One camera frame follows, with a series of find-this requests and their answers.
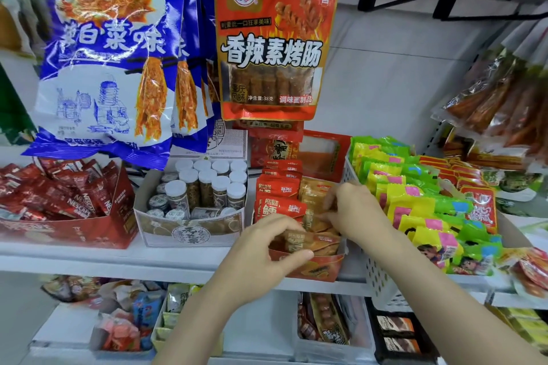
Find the white shelf board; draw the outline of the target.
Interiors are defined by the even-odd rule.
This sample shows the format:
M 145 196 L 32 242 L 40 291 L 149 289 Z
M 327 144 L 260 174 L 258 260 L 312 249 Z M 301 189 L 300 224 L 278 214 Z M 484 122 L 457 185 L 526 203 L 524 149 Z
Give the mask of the white shelf board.
M 228 250 L 150 248 L 139 236 L 126 250 L 0 242 L 0 271 L 204 284 Z M 333 283 L 286 278 L 277 289 L 368 297 L 366 285 L 342 281 L 339 276 Z

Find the red snack packet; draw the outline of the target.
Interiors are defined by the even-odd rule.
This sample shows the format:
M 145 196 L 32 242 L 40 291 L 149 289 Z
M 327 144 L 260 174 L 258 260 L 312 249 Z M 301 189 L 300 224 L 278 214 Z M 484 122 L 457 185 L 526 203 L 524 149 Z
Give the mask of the red snack packet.
M 304 137 L 304 121 L 240 119 L 232 122 L 232 128 L 247 131 L 249 137 L 260 140 L 300 143 Z

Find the large blue snack bag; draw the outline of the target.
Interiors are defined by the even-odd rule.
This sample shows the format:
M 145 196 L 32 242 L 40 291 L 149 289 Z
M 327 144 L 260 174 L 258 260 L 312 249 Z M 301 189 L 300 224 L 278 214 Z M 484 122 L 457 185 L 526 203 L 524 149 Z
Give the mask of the large blue snack bag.
M 164 169 L 172 146 L 184 0 L 48 0 L 38 126 L 23 156 L 98 153 Z
M 202 96 L 206 106 L 209 142 L 218 140 L 224 132 L 220 110 L 219 71 L 216 51 L 215 0 L 200 0 L 202 30 L 200 36 L 202 66 Z
M 201 0 L 184 0 L 170 127 L 173 146 L 199 154 L 207 151 L 208 120 L 213 118 L 203 80 L 206 72 L 203 38 Z

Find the pile of mixed snack packets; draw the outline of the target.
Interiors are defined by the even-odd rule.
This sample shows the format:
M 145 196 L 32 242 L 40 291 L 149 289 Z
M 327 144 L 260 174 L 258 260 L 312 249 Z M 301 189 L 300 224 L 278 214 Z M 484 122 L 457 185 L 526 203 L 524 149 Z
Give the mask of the pile of mixed snack packets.
M 59 304 L 100 310 L 98 328 L 103 335 L 102 350 L 144 352 L 153 349 L 151 334 L 168 284 L 141 279 L 50 275 L 41 278 L 40 289 Z

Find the pile of red clear packets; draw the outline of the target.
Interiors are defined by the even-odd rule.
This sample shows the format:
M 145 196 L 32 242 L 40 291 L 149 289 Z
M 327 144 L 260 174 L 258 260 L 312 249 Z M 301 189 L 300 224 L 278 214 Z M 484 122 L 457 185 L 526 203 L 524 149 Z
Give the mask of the pile of red clear packets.
M 515 293 L 531 302 L 548 302 L 548 253 L 536 247 L 503 248 L 497 268 Z

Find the white plastic tray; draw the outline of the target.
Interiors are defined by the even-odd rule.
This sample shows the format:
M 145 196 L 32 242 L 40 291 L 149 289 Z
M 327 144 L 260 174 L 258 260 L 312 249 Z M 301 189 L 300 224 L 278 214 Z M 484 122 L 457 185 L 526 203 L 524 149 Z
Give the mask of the white plastic tray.
M 59 304 L 29 344 L 34 357 L 54 358 L 73 365 L 148 365 L 155 349 L 118 352 L 101 349 L 98 328 L 102 312 L 76 304 Z

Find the dark brown snack bar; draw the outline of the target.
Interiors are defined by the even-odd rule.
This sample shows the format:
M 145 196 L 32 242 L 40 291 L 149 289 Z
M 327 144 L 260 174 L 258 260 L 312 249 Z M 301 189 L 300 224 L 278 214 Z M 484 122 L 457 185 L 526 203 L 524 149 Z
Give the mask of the dark brown snack bar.
M 415 333 L 413 321 L 408 317 L 377 315 L 376 320 L 383 333 Z
M 384 336 L 386 350 L 392 354 L 421 355 L 421 347 L 415 338 Z

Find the black display box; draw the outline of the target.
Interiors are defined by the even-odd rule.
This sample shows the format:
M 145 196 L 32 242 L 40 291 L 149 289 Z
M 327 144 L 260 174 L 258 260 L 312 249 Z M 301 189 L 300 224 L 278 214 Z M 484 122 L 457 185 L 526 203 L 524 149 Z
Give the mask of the black display box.
M 395 313 L 378 310 L 374 307 L 373 301 L 369 297 L 365 297 L 364 302 L 373 334 L 373 341 L 375 345 L 374 356 L 379 365 L 438 365 L 438 359 L 440 357 L 438 350 L 414 313 Z M 383 333 L 376 321 L 377 315 L 408 317 L 413 321 L 415 333 Z M 415 338 L 421 347 L 422 354 L 416 356 L 408 354 L 392 354 L 386 350 L 382 340 L 384 336 Z

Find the red coffee sachet box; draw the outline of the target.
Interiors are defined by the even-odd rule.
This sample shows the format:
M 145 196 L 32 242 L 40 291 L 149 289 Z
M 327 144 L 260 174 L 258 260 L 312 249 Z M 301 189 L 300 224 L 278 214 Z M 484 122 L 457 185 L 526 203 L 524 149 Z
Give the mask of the red coffee sachet box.
M 133 210 L 135 193 L 126 168 L 113 162 L 119 167 L 120 174 L 109 215 L 91 219 L 44 222 L 0 219 L 0 240 L 126 249 L 138 232 Z

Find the orange-red hanging snack bag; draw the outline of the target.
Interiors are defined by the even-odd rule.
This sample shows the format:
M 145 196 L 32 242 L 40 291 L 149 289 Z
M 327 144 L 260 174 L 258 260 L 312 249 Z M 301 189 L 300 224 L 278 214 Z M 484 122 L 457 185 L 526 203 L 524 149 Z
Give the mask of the orange-red hanging snack bag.
M 225 121 L 311 121 L 338 0 L 215 0 Z

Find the person's right hand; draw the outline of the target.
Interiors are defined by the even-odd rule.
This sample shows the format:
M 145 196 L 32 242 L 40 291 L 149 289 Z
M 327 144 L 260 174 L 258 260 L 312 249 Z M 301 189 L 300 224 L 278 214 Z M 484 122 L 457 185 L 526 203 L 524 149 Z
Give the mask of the person's right hand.
M 336 230 L 359 245 L 370 256 L 388 250 L 398 238 L 398 233 L 391 226 L 376 198 L 362 184 L 360 184 L 360 221 L 355 229 Z

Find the person's left hand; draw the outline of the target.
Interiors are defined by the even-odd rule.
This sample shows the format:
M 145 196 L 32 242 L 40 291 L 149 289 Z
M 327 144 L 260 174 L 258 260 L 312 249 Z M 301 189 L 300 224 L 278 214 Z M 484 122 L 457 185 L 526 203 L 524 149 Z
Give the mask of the person's left hand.
M 263 297 L 285 278 L 274 273 L 276 260 L 270 258 L 269 245 L 286 230 L 305 231 L 301 223 L 281 214 L 266 216 L 246 228 L 209 282 L 243 288 L 248 303 Z

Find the green patterned packet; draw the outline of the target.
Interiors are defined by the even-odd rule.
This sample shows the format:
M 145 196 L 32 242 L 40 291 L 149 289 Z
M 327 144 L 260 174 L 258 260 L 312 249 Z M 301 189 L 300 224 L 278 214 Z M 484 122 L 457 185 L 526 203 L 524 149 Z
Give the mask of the green patterned packet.
M 530 202 L 539 193 L 544 175 L 517 170 L 482 168 L 484 181 L 495 191 L 497 199 Z

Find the person's left forearm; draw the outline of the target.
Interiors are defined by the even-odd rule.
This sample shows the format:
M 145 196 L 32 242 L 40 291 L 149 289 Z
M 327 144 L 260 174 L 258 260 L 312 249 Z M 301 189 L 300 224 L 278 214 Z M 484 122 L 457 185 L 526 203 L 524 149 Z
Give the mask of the person's left forearm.
M 211 280 L 190 296 L 152 365 L 208 365 L 228 320 L 248 302 L 243 288 Z

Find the red box with window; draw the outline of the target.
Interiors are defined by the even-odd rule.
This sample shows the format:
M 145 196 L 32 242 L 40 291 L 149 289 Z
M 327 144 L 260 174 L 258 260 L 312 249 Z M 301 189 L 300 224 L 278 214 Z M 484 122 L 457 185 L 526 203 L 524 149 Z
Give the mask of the red box with window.
M 350 145 L 349 135 L 305 129 L 297 155 L 303 164 L 303 176 L 341 182 Z

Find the red cardboard display box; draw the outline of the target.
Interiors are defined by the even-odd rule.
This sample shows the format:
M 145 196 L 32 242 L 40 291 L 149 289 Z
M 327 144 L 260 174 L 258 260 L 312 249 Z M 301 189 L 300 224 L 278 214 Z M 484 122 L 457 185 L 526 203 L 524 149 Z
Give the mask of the red cardboard display box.
M 285 277 L 333 283 L 338 278 L 346 255 L 348 255 L 348 248 L 346 242 L 343 242 L 335 255 L 314 256 Z

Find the row of yellow-green packets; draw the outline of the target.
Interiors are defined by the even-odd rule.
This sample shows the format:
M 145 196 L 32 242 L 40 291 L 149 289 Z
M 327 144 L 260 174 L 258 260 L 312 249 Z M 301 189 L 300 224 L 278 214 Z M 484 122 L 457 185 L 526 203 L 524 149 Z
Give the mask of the row of yellow-green packets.
M 483 224 L 435 214 L 435 199 L 425 195 L 439 189 L 411 146 L 393 137 L 351 138 L 348 159 L 361 184 L 376 198 L 393 228 L 448 274 L 491 276 L 503 250 L 499 233 Z

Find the white perforated plastic basket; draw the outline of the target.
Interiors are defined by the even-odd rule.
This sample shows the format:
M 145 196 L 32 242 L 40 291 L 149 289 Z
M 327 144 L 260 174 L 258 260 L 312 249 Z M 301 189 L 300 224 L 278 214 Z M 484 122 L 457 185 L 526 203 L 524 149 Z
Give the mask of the white perforated plastic basket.
M 354 284 L 364 284 L 368 288 L 367 296 L 378 310 L 395 313 L 410 313 L 407 303 L 392 278 L 372 260 L 357 244 L 347 240 L 347 258 L 343 262 L 339 278 Z M 495 288 L 486 276 L 466 276 L 448 274 L 453 282 L 468 292 L 480 304 L 490 303 L 495 295 Z

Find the pile of red coffee sachets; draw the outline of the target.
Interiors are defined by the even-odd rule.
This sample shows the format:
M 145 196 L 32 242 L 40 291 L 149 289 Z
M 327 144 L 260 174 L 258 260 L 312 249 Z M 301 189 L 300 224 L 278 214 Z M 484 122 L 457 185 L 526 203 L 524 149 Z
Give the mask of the pile of red coffee sachets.
M 61 221 L 107 216 L 112 208 L 119 167 L 95 159 L 36 158 L 20 166 L 0 166 L 0 219 Z

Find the pale green snack packets box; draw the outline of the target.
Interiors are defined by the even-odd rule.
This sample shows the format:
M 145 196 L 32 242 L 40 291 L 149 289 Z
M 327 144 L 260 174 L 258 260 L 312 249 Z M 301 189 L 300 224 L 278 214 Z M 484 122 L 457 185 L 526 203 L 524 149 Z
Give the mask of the pale green snack packets box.
M 161 306 L 160 314 L 152 331 L 152 344 L 159 354 L 164 347 L 172 330 L 177 325 L 179 315 L 182 312 L 190 296 L 202 289 L 204 285 L 188 283 L 171 283 L 168 285 L 167 295 Z M 223 332 L 211 356 L 219 357 L 223 353 Z

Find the group of white-lid jars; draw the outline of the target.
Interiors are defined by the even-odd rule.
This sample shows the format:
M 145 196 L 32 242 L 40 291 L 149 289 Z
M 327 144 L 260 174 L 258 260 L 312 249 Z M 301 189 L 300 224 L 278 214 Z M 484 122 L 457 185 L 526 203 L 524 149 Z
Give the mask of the group of white-lid jars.
M 145 176 L 134 208 L 155 221 L 244 213 L 248 178 L 244 158 L 176 157 L 166 169 Z

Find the person's right forearm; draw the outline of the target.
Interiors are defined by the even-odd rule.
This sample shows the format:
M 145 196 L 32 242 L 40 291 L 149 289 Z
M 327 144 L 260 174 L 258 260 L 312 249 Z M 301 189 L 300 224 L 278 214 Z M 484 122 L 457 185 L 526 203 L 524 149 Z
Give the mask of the person's right forearm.
M 364 250 L 387 272 L 447 365 L 548 365 L 527 343 L 422 255 L 391 225 Z

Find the clear plastic bin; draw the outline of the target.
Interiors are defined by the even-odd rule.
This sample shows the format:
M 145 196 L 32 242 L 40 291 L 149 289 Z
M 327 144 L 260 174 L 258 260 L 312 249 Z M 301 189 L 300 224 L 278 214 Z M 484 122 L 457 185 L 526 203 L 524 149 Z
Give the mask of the clear plastic bin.
M 296 332 L 294 337 L 295 359 L 299 362 L 331 365 L 375 363 L 375 345 L 364 298 L 341 294 L 332 295 L 336 297 L 350 332 L 350 345 L 303 340 Z

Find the clear sausage snack packet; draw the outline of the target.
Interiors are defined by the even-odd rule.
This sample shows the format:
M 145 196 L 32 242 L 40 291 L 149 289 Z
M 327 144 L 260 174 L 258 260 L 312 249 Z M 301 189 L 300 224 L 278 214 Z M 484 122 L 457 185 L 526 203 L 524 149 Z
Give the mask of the clear sausage snack packet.
M 303 340 L 350 345 L 350 333 L 340 306 L 329 293 L 300 293 L 297 332 Z

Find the red patterned snack box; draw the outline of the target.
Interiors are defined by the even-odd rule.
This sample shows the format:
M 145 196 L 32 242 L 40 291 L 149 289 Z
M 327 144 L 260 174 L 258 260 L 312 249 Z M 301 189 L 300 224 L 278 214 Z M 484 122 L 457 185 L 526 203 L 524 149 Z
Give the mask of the red patterned snack box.
M 264 167 L 271 160 L 295 160 L 298 157 L 298 142 L 278 139 L 260 139 L 250 137 L 250 168 Z

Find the pile of yellow packets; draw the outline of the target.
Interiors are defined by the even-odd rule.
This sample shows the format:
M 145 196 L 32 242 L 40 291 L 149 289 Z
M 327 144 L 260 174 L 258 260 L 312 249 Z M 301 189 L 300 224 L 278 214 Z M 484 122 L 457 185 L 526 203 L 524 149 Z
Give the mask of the pile of yellow packets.
M 531 346 L 548 356 L 548 323 L 535 310 L 494 306 L 491 310 Z

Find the brown snack packet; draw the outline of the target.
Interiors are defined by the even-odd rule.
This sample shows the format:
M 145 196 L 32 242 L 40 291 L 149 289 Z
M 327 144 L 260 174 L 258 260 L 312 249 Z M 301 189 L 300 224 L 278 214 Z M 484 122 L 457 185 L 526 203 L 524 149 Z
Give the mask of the brown snack packet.
M 286 253 L 310 250 L 315 256 L 323 257 L 335 255 L 340 242 L 341 237 L 332 234 L 286 230 L 274 239 L 272 245 Z
M 307 232 L 338 236 L 339 233 L 334 229 L 332 224 L 322 220 L 319 216 L 324 212 L 324 199 L 324 196 L 302 196 L 301 202 L 306 204 L 306 214 L 303 218 L 304 228 Z

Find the row of red chilli packets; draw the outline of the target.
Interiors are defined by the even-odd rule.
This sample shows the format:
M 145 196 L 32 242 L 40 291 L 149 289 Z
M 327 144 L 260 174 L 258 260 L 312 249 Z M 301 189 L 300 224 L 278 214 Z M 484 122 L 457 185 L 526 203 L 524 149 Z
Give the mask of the row of red chilli packets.
M 432 184 L 439 191 L 425 195 L 435 199 L 435 214 L 455 216 L 481 223 L 486 231 L 499 232 L 495 190 L 484 179 L 481 170 L 458 157 L 419 156 L 419 164 L 432 175 Z

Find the row of red-orange fish packets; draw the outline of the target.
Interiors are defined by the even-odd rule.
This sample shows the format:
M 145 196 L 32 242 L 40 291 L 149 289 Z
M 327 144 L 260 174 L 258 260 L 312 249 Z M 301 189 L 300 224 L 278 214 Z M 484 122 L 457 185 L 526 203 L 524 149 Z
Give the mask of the row of red-orange fish packets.
M 299 200 L 302 178 L 301 160 L 266 160 L 256 182 L 253 221 L 282 214 L 303 224 L 307 204 Z

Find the hanging clear packets orange sticks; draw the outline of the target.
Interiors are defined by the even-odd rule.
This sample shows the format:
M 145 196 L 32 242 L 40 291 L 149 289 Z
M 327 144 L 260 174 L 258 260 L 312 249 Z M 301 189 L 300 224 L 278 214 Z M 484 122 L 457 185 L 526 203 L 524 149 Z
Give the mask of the hanging clear packets orange sticks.
M 527 172 L 548 175 L 548 0 L 540 19 L 501 27 L 462 87 L 432 117 L 491 151 L 524 153 Z

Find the pile of brown packets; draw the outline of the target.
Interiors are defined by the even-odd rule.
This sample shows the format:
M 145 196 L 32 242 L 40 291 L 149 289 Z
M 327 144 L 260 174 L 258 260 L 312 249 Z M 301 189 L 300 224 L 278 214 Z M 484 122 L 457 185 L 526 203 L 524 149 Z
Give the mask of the pile of brown packets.
M 322 181 L 319 179 L 303 178 L 300 184 L 299 200 L 303 195 L 326 196 L 328 191 L 334 186 L 333 182 Z

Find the white patterned jar display box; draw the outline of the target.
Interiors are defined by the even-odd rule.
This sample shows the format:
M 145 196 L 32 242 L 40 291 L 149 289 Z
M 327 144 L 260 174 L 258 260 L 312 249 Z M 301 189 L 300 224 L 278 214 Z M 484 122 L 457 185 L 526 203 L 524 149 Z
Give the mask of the white patterned jar display box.
M 207 151 L 204 154 L 194 153 L 187 149 L 173 146 L 168 163 L 172 163 L 176 157 L 202 158 L 207 156 L 214 159 L 217 157 L 226 157 L 228 159 L 244 158 L 248 163 L 250 152 L 248 132 L 227 127 L 225 124 L 223 125 L 223 134 L 218 140 L 214 140 L 212 143 L 208 142 Z M 136 192 L 134 207 L 138 199 L 138 191 L 139 189 Z M 247 218 L 246 206 L 244 213 L 233 213 L 220 218 L 208 216 L 201 219 L 180 221 L 171 221 L 168 219 L 155 221 L 149 216 L 139 214 L 135 208 L 134 214 L 141 237 L 147 247 L 231 246 L 244 230 Z

